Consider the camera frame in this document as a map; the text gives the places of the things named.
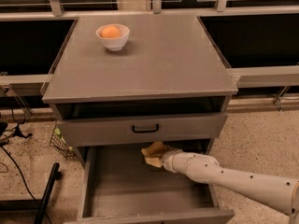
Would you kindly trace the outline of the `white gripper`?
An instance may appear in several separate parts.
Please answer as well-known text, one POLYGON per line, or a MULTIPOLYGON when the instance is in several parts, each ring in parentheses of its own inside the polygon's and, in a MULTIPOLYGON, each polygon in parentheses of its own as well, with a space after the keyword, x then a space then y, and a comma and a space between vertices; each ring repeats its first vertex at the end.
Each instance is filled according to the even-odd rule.
POLYGON ((162 163, 165 170, 176 173, 178 170, 174 165, 174 158, 177 154, 182 153, 181 149, 171 149, 167 150, 162 156, 162 163))

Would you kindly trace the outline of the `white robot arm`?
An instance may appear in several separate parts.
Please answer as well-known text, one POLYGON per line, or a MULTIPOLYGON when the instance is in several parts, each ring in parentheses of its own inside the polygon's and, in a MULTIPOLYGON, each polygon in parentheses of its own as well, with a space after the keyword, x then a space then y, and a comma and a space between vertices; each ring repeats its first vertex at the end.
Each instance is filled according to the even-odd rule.
POLYGON ((167 171, 233 191, 289 216, 289 224, 299 224, 298 179, 223 168, 212 156, 180 149, 166 151, 162 161, 167 171))

